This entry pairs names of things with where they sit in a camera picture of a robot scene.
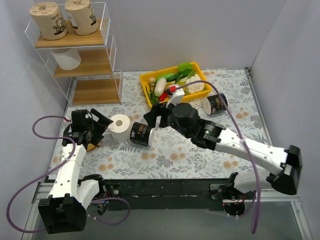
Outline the white toilet paper roll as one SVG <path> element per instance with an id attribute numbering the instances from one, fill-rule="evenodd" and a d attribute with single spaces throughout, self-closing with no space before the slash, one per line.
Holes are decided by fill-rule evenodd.
<path id="1" fill-rule="evenodd" d="M 70 71 L 81 64 L 81 57 L 76 48 L 52 49 L 51 54 L 62 70 Z"/>
<path id="2" fill-rule="evenodd" d="M 131 120 L 125 114 L 116 114 L 110 118 L 113 122 L 108 126 L 111 136 L 118 142 L 130 138 Z"/>

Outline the brown paper roll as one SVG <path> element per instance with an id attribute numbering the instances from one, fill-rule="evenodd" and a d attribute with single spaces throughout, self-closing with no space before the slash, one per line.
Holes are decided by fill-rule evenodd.
<path id="1" fill-rule="evenodd" d="M 90 0 L 67 0 L 64 8 L 77 35 L 86 36 L 98 30 L 99 26 Z"/>
<path id="2" fill-rule="evenodd" d="M 29 14 L 45 40 L 58 40 L 68 33 L 59 5 L 54 1 L 35 3 L 30 8 Z"/>

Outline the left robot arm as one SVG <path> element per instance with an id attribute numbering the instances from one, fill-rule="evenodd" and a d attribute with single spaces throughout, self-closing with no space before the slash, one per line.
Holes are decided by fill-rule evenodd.
<path id="1" fill-rule="evenodd" d="M 86 226 L 87 208 L 93 200 L 106 196 L 100 174 L 79 181 L 80 169 L 89 145 L 97 146 L 113 120 L 95 109 L 74 110 L 63 131 L 62 158 L 48 197 L 41 199 L 38 211 L 47 233 L 80 232 Z"/>

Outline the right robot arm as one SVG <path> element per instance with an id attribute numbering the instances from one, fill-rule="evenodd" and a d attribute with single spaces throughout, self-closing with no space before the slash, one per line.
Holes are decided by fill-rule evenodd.
<path id="1" fill-rule="evenodd" d="M 237 199 L 259 189 L 274 189 L 290 196 L 298 192 L 302 158 L 300 148 L 294 145 L 281 148 L 251 139 L 242 140 L 223 125 L 200 118 L 189 103 L 156 104 L 143 117 L 151 128 L 160 117 L 160 128 L 173 128 L 197 147 L 253 161 L 262 168 L 258 173 L 232 173 L 227 184 L 213 190 L 216 195 Z"/>

